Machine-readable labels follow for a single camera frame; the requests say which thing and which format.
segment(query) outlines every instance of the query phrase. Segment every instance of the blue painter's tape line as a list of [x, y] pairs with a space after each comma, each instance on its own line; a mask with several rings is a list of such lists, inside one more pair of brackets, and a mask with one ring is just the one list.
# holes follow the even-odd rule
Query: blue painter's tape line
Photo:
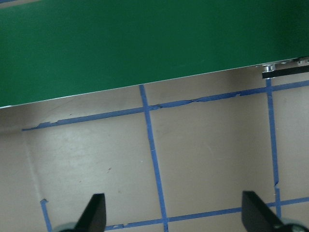
[[155, 219], [155, 220], [148, 220], [148, 221], [133, 222], [127, 225], [119, 224], [119, 225], [114, 225], [114, 226], [107, 226], [105, 230], [112, 231], [112, 230], [132, 228], [132, 227], [138, 227], [138, 226], [149, 226], [149, 225], [155, 225], [155, 224], [161, 224], [161, 223], [163, 223], [162, 219]]
[[278, 187], [279, 183], [279, 169], [278, 169], [278, 154], [277, 154], [277, 140], [276, 140], [276, 126], [275, 126], [275, 115], [274, 115], [274, 105], [272, 99], [272, 85], [271, 80], [266, 80], [267, 88], [267, 102], [268, 102], [268, 117], [269, 117], [269, 128], [270, 128], [270, 140], [271, 140], [271, 153], [272, 153], [272, 166], [273, 166], [273, 176], [274, 176], [274, 190], [276, 194], [276, 213], [277, 216], [281, 217], [281, 201], [280, 201], [280, 189]]
[[29, 129], [22, 129], [22, 131], [31, 131], [31, 130], [42, 129], [42, 128], [47, 128], [47, 127], [62, 126], [62, 125], [78, 123], [78, 122], [87, 122], [87, 121], [98, 120], [98, 119], [109, 118], [109, 117], [131, 115], [131, 114], [136, 114], [136, 113], [141, 113], [141, 112], [143, 112], [143, 107], [128, 109], [128, 110], [113, 111], [113, 112], [84, 116], [84, 117], [74, 117], [74, 118], [59, 120], [53, 123], [44, 122], [38, 125], [37, 127], [33, 127]]
[[309, 197], [285, 200], [281, 202], [281, 205], [298, 204], [298, 203], [305, 203], [305, 202], [309, 202]]
[[294, 82], [294, 83], [289, 83], [289, 84], [284, 84], [284, 85], [279, 85], [279, 86], [273, 86], [272, 91], [280, 91], [280, 90], [299, 88], [299, 87], [305, 87], [305, 86], [309, 86], [309, 81], [300, 81], [300, 82]]
[[241, 212], [241, 208], [232, 208], [232, 209], [223, 209], [223, 210], [217, 210], [217, 211], [211, 211], [211, 212], [205, 212], [205, 213], [199, 213], [199, 214], [189, 214], [184, 216], [177, 216], [177, 217], [170, 217], [169, 221], [181, 221], [181, 220], [189, 220], [189, 219], [195, 219], [195, 218], [205, 218], [205, 217], [211, 217], [211, 216], [217, 216], [217, 215], [223, 215], [223, 214], [232, 214], [232, 213], [239, 213]]
[[47, 231], [52, 232], [53, 228], [52, 228], [52, 224], [50, 223], [48, 212], [47, 212], [47, 207], [46, 207], [46, 204], [48, 203], [48, 201], [46, 199], [43, 199], [40, 201], [40, 203], [41, 203], [41, 208], [42, 208]]
[[0, 0], [0, 3], [10, 2], [10, 1], [16, 1], [16, 0]]
[[161, 182], [158, 158], [157, 158], [156, 150], [155, 150], [155, 141], [154, 141], [153, 129], [152, 129], [150, 113], [149, 113], [149, 106], [148, 106], [148, 102], [147, 102], [147, 96], [146, 96], [144, 85], [140, 85], [140, 95], [141, 95], [141, 99], [142, 99], [143, 107], [144, 107], [144, 112], [145, 112], [145, 119], [146, 119], [146, 124], [147, 124], [147, 133], [148, 133], [148, 139], [149, 139], [149, 144], [150, 144], [151, 156], [152, 156], [153, 165], [154, 165], [154, 174], [155, 174], [156, 185], [157, 185], [157, 190], [158, 190], [158, 195], [159, 195], [162, 220], [163, 220], [163, 224], [164, 224], [164, 232], [168, 232], [169, 231], [169, 229], [168, 229], [168, 216], [167, 216], [166, 209], [165, 209], [165, 202], [164, 202], [164, 195], [163, 195], [163, 189], [162, 189], [162, 182]]
[[153, 105], [150, 106], [150, 110], [157, 110], [161, 108], [170, 108], [170, 107], [177, 107], [177, 106], [182, 106], [182, 105], [187, 105], [193, 102], [210, 102], [210, 101], [216, 101], [216, 100], [221, 100], [221, 99], [227, 99], [227, 98], [234, 98], [237, 96], [248, 96], [252, 94], [258, 94], [258, 93], [265, 93], [266, 88], [254, 88], [254, 89], [248, 89], [248, 90], [243, 90], [243, 91], [237, 91], [237, 92], [231, 92], [231, 93], [223, 93], [223, 94], [217, 94], [217, 95], [212, 95], [212, 96], [207, 96], [207, 97], [201, 97], [193, 100], [181, 100], [181, 101], [173, 101], [173, 102], [167, 102], [167, 103], [162, 103], [158, 105]]

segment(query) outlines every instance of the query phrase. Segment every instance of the green board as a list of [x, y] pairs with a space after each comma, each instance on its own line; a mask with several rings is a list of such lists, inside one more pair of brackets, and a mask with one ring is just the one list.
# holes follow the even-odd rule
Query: green board
[[309, 55], [309, 1], [42, 0], [0, 9], [0, 106]]

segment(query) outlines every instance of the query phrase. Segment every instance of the black bar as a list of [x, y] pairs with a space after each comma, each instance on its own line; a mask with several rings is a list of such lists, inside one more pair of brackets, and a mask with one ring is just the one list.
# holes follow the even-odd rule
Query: black bar
[[283, 223], [253, 191], [242, 193], [242, 224], [247, 232], [273, 232]]
[[298, 73], [307, 73], [309, 72], [309, 65], [300, 66], [295, 68], [288, 68], [288, 69], [279, 69], [272, 72], [264, 72], [262, 73], [263, 79], [273, 78], [276, 76], [286, 76]]
[[78, 220], [74, 232], [104, 232], [106, 226], [105, 196], [94, 194]]

